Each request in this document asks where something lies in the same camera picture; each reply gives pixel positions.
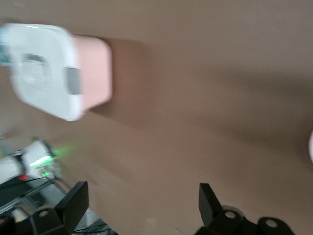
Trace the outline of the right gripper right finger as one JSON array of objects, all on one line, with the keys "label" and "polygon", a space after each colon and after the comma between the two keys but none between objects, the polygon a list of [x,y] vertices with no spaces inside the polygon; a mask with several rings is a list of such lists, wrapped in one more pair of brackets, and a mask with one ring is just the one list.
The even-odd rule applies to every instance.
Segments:
[{"label": "right gripper right finger", "polygon": [[292,235],[294,231],[282,220],[261,217],[249,221],[237,208],[222,206],[208,183],[199,184],[198,208],[203,221],[197,235]]}]

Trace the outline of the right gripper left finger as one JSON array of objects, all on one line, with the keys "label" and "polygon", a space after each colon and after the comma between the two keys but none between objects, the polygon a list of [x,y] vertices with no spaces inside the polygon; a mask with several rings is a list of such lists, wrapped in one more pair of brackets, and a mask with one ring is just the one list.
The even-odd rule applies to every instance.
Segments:
[{"label": "right gripper left finger", "polygon": [[2,235],[71,235],[88,207],[88,183],[79,181],[57,205],[39,208],[21,222],[15,222],[11,216],[1,216],[0,233]]}]

